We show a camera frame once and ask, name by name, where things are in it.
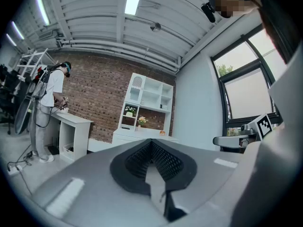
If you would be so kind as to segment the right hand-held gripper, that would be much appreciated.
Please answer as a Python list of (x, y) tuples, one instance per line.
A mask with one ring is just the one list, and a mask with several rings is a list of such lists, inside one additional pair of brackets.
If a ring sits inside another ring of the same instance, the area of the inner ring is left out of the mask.
[(241, 126), (242, 136), (214, 137), (213, 144), (224, 148), (246, 148), (249, 145), (248, 136), (256, 135), (257, 140), (262, 141), (270, 132), (271, 121), (267, 114), (263, 114)]

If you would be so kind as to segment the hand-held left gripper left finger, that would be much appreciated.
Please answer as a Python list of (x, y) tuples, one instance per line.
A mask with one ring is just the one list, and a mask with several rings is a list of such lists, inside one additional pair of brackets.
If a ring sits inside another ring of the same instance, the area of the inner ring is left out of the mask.
[(65, 223), (163, 223), (149, 196), (127, 192), (110, 173), (114, 157), (137, 144), (81, 157), (40, 185), (32, 200)]

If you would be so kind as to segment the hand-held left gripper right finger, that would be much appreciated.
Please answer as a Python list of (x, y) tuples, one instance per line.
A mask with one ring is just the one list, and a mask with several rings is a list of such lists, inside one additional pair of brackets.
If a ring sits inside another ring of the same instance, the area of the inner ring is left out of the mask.
[(151, 142), (151, 201), (167, 222), (180, 219), (212, 197), (231, 177), (242, 155)]

